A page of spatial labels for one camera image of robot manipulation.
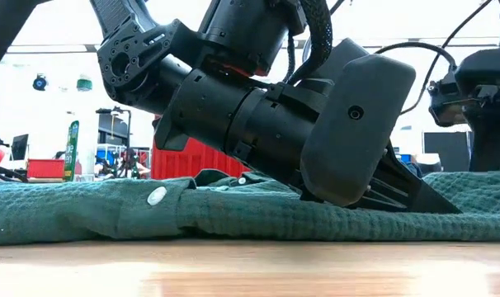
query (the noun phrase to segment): green sign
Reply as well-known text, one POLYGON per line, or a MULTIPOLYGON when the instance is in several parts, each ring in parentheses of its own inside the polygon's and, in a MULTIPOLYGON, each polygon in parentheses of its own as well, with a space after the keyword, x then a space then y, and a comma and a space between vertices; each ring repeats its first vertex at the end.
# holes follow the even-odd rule
POLYGON ((76 157, 78 148, 79 121, 75 120, 68 128, 67 149, 65 150, 65 166, 63 179, 66 182, 73 182, 76 173, 76 157))

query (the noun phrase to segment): green cloth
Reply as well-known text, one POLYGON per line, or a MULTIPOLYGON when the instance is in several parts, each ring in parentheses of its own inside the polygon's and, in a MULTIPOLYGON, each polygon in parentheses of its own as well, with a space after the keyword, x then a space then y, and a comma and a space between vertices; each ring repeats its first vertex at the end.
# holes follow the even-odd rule
POLYGON ((223 236, 318 241, 500 241, 500 172, 425 180, 464 214, 393 214, 299 201, 276 181, 217 171, 195 179, 0 182, 0 245, 99 238, 223 236), (149 194, 167 194, 151 206, 149 194))

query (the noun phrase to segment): wooden surface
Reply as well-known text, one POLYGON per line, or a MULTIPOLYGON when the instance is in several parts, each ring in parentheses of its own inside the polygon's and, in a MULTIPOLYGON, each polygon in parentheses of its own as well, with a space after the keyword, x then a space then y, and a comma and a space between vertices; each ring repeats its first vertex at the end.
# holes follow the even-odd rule
POLYGON ((500 296, 500 245, 0 247, 0 296, 500 296))

